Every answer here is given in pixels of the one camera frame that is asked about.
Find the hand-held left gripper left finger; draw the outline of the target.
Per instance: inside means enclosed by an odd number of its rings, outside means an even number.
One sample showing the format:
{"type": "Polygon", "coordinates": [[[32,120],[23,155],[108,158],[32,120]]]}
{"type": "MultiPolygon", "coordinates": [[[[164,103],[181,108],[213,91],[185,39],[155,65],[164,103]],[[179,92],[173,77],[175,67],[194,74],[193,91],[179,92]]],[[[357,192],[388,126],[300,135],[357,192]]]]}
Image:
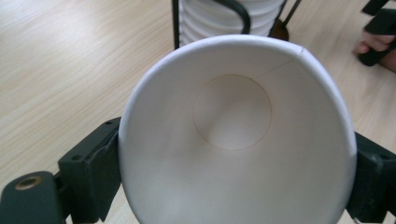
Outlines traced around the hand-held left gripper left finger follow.
{"type": "Polygon", "coordinates": [[[121,182],[119,127],[120,118],[104,122],[58,161],[60,178],[71,193],[74,223],[106,220],[121,182]]]}

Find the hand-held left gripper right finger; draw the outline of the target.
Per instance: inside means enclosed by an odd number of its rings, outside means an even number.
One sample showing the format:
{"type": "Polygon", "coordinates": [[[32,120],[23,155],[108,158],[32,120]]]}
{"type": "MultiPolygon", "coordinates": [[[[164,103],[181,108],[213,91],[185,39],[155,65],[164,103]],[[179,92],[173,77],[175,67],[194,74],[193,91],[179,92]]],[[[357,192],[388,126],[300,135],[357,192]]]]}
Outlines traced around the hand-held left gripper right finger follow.
{"type": "Polygon", "coordinates": [[[396,154],[355,133],[357,170],[346,210],[361,223],[382,223],[396,217],[396,154]]]}

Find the black wire double cup holder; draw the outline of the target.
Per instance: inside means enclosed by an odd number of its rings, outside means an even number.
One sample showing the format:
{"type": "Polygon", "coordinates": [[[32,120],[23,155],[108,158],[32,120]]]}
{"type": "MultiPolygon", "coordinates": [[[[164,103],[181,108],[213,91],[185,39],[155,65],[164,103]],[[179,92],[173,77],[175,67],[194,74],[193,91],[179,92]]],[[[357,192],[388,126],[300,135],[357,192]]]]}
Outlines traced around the black wire double cup holder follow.
{"type": "MultiPolygon", "coordinates": [[[[284,11],[284,8],[279,16],[279,18],[276,21],[276,25],[273,27],[272,32],[270,33],[269,36],[266,37],[272,37],[276,39],[281,39],[288,41],[290,39],[290,34],[287,28],[287,25],[295,13],[296,9],[298,6],[301,4],[302,0],[294,0],[294,4],[290,8],[289,13],[287,14],[286,18],[284,20],[280,19],[280,16],[282,12],[284,11]]],[[[249,27],[250,27],[250,19],[248,17],[247,12],[239,5],[237,4],[234,0],[222,0],[220,1],[221,4],[223,4],[226,7],[231,8],[232,10],[236,11],[241,18],[244,21],[244,29],[243,33],[240,35],[248,35],[249,27]]],[[[178,18],[178,14],[176,13],[177,11],[177,0],[172,0],[172,20],[173,20],[173,37],[174,37],[174,48],[178,49],[180,47],[177,47],[177,42],[175,42],[175,28],[174,28],[174,20],[178,18]]]]}

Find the white paper cup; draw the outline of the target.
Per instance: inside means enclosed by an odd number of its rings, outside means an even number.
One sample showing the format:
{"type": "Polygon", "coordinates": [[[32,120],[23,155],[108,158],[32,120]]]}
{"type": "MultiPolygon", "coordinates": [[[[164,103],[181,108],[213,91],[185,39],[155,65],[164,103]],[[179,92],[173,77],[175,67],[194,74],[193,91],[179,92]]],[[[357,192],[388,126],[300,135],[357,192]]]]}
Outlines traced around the white paper cup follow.
{"type": "Polygon", "coordinates": [[[156,63],[122,115],[119,156],[139,224],[337,224],[357,163],[326,70],[303,47],[254,35],[156,63]]]}

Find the stack of white paper cups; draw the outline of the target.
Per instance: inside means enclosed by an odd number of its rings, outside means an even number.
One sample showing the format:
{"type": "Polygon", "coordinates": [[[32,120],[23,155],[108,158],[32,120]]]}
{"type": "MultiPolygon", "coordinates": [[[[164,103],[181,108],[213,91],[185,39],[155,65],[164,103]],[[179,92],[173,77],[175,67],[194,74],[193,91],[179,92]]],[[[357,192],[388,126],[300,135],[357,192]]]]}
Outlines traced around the stack of white paper cups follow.
{"type": "MultiPolygon", "coordinates": [[[[177,47],[217,35],[240,35],[244,21],[222,0],[177,0],[177,47]]],[[[269,36],[287,0],[234,0],[250,19],[249,35],[269,36]]]]}

